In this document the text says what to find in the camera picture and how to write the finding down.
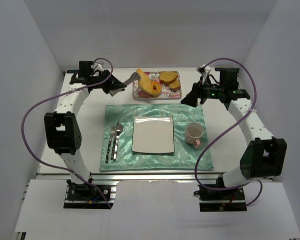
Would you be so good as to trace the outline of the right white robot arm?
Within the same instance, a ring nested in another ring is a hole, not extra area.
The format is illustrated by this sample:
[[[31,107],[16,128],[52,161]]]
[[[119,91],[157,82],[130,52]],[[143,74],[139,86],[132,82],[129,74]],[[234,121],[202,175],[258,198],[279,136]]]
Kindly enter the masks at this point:
[[[237,121],[247,142],[247,148],[238,167],[221,176],[221,188],[233,189],[248,181],[276,177],[282,173],[287,143],[276,138],[263,124],[246,90],[239,88],[238,69],[218,68],[219,81],[211,83],[211,68],[199,66],[200,80],[193,84],[191,91],[181,100],[182,104],[197,107],[207,99],[219,100]]]

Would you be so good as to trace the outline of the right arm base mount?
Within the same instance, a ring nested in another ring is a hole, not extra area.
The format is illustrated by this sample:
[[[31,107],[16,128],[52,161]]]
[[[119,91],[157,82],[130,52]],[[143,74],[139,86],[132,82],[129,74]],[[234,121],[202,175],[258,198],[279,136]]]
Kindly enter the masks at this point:
[[[199,198],[200,212],[245,212],[247,211],[244,191],[239,189],[216,191],[202,186],[193,192]]]

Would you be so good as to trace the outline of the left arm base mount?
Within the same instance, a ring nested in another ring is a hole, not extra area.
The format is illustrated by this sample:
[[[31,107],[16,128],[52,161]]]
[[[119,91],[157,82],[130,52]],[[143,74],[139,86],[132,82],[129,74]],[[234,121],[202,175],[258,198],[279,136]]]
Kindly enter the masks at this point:
[[[106,209],[114,204],[116,186],[112,184],[98,184],[100,190],[86,183],[76,184],[67,180],[64,198],[64,209]]]

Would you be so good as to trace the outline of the yellow toast bread slice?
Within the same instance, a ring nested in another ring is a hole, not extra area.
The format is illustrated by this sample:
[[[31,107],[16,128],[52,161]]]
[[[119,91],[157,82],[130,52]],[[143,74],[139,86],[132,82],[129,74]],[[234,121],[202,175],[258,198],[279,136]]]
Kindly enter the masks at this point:
[[[148,75],[145,74],[140,68],[136,70],[138,74],[140,74],[141,79],[138,80],[138,87],[145,93],[150,95],[151,92],[151,81]]]

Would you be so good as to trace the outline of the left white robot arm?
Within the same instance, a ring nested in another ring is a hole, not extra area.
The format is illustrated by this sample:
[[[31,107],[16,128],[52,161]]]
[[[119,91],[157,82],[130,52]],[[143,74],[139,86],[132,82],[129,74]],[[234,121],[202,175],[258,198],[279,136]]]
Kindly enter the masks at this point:
[[[47,145],[62,158],[74,184],[84,184],[91,176],[79,150],[82,135],[76,117],[82,104],[94,89],[109,94],[126,87],[112,74],[113,70],[104,69],[99,60],[79,62],[79,70],[72,75],[61,104],[44,116]]]

